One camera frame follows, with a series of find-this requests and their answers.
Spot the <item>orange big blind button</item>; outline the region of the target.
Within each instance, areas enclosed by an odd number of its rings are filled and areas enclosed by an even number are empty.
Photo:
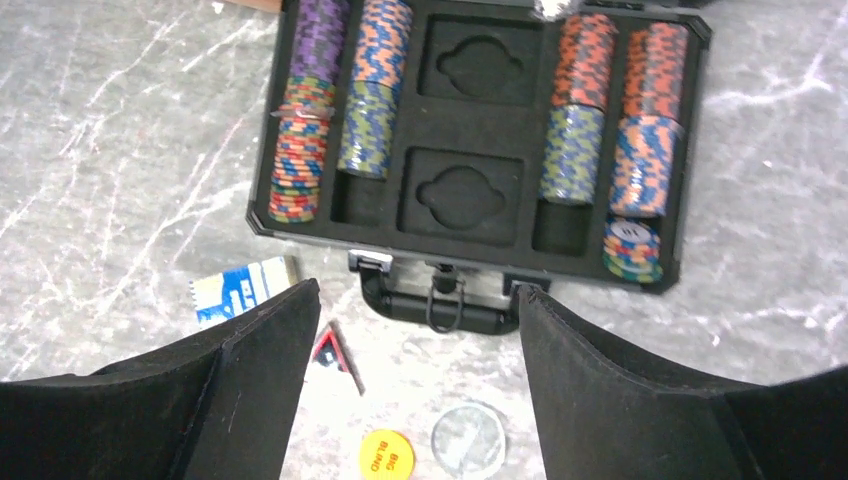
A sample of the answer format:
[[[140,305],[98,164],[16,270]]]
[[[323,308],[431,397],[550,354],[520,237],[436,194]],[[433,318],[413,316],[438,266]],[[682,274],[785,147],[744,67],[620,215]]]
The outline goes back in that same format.
[[[359,467],[365,479],[409,480],[415,464],[412,444],[395,430],[375,430],[361,441]]]

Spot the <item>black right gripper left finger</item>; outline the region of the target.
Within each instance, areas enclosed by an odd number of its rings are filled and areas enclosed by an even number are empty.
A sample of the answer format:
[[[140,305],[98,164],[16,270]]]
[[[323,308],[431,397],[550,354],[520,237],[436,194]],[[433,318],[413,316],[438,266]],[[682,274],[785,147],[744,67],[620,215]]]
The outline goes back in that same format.
[[[321,305],[302,281],[89,375],[1,386],[5,479],[276,479]]]

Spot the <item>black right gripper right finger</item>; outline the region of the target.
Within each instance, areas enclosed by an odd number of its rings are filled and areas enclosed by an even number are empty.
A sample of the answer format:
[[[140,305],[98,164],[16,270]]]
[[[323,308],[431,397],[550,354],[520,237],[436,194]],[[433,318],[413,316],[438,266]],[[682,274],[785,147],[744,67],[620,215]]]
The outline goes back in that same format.
[[[708,374],[516,293],[550,479],[843,479],[847,370],[776,385]]]

